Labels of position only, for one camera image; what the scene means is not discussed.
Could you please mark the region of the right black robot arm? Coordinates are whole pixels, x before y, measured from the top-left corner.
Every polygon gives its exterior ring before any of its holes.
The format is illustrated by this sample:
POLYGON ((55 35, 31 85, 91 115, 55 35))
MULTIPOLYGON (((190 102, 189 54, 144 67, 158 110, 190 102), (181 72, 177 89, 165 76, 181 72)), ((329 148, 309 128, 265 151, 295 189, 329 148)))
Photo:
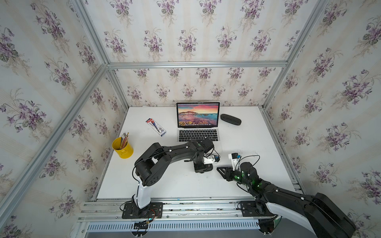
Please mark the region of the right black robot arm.
POLYGON ((351 238, 355 234, 354 222, 323 193, 299 194, 280 188, 261 179, 249 162, 240 169, 218 167, 217 171, 226 181, 244 185, 265 211, 303 226, 318 238, 351 238))

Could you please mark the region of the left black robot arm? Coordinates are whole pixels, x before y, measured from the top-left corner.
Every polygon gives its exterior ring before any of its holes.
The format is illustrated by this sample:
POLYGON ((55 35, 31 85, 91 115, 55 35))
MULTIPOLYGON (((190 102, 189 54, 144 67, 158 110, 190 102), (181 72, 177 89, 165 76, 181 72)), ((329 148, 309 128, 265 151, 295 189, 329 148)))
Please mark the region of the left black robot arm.
POLYGON ((150 186, 156 184, 164 175, 170 164, 184 160, 192 162, 196 173, 205 173, 213 169, 205 164, 214 144, 209 138, 190 140, 176 146, 162 146, 158 142, 152 144, 134 163, 133 179, 139 184, 137 193, 132 197, 138 209, 145 209, 151 203, 150 186))

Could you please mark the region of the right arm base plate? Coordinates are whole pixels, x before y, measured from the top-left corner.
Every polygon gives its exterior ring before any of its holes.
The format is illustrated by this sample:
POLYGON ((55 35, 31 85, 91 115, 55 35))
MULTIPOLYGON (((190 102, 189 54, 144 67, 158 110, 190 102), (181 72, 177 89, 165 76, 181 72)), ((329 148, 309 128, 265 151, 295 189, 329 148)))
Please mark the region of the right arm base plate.
POLYGON ((278 215, 271 213, 266 205, 260 201, 240 201, 238 202, 237 209, 242 212, 243 217, 257 217, 260 219, 272 219, 278 217, 278 215))

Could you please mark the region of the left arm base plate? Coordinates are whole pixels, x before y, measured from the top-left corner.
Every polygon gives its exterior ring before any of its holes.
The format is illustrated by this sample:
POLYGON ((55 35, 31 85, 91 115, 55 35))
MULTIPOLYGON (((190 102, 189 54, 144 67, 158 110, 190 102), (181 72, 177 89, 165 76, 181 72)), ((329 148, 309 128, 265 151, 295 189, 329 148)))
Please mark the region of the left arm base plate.
POLYGON ((163 203, 151 202, 144 208, 139 208, 133 201, 126 202, 122 208, 123 219, 154 219, 162 218, 163 203))

